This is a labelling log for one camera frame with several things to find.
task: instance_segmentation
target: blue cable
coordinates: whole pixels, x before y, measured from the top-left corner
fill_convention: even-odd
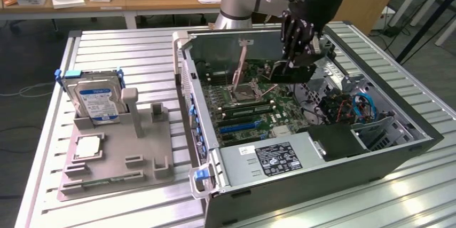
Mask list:
[[[362,111],[359,110],[359,108],[356,106],[356,97],[358,96],[364,97],[368,100],[372,111],[374,111],[374,120],[376,120],[378,119],[378,109],[376,109],[376,106],[374,105],[372,97],[367,93],[358,93],[354,97],[354,111],[355,111],[356,115],[360,117],[363,116]]]

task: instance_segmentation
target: blue pcie slot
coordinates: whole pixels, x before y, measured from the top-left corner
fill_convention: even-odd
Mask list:
[[[231,132],[236,132],[236,131],[242,131],[247,129],[254,129],[254,128],[258,128],[260,123],[262,121],[259,120],[250,124],[240,124],[232,127],[220,128],[220,133],[231,133]]]

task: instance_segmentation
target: wooden desk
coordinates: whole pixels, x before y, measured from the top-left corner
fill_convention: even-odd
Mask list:
[[[218,13],[219,8],[219,4],[202,4],[198,0],[86,0],[86,6],[54,9],[52,0],[47,0],[44,6],[6,6],[0,9],[0,20],[123,16],[127,28],[136,29],[138,15]]]

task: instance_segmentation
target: white cable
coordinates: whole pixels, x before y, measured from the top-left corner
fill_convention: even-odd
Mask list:
[[[31,85],[28,87],[22,88],[18,93],[0,94],[0,96],[4,96],[4,97],[8,97],[8,96],[23,96],[23,97],[28,97],[28,98],[47,96],[47,95],[52,94],[52,92],[43,93],[40,95],[24,95],[24,93],[27,91],[30,91],[31,89],[34,89],[34,88],[43,87],[46,85],[54,85],[54,84],[55,84],[55,82],[48,82],[48,83],[40,83],[40,84],[36,84],[36,85]]]

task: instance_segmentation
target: metal slatted surface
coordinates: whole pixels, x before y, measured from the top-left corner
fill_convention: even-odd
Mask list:
[[[340,22],[330,26],[444,134],[446,139],[384,179],[251,218],[232,227],[452,225],[456,223],[456,147],[452,140],[456,135],[455,112],[395,65],[355,28]],[[203,226],[202,205],[190,194],[190,154],[172,77],[170,36],[176,29],[195,30],[206,27],[84,32],[83,36],[75,39],[76,46],[70,53],[70,69],[100,70],[123,67],[127,87],[136,87],[140,92],[139,108],[147,107],[147,104],[155,101],[163,101],[170,109],[175,182],[67,202],[56,200],[75,114],[68,97],[63,94],[56,115],[47,117],[52,119],[55,126],[48,141],[46,163],[42,163],[44,171],[31,227]],[[350,74],[360,73],[340,51],[338,60]]]

